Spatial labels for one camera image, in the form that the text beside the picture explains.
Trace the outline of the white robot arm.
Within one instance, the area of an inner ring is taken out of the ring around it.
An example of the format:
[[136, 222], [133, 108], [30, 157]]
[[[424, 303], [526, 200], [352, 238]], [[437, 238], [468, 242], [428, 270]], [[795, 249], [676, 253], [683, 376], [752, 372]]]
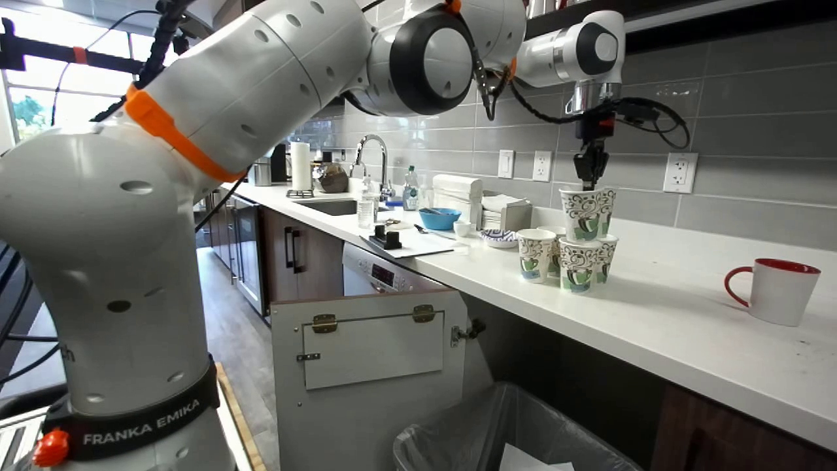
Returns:
[[430, 0], [379, 32], [358, 0], [262, 0], [144, 68], [109, 117], [8, 149], [0, 238], [52, 315], [68, 382], [20, 469], [234, 471], [194, 231], [330, 102], [438, 116], [507, 81], [612, 94], [621, 61], [625, 19], [592, 2], [536, 32], [523, 0]]

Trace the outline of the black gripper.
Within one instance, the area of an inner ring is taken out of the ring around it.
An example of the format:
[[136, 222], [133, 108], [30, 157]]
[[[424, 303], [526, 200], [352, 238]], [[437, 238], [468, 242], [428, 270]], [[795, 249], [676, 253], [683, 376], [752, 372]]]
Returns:
[[581, 153], [573, 157], [574, 175], [583, 191], [595, 188], [606, 171], [606, 149], [603, 141], [613, 134], [613, 112], [608, 106], [598, 106], [581, 116], [574, 136], [581, 138]]

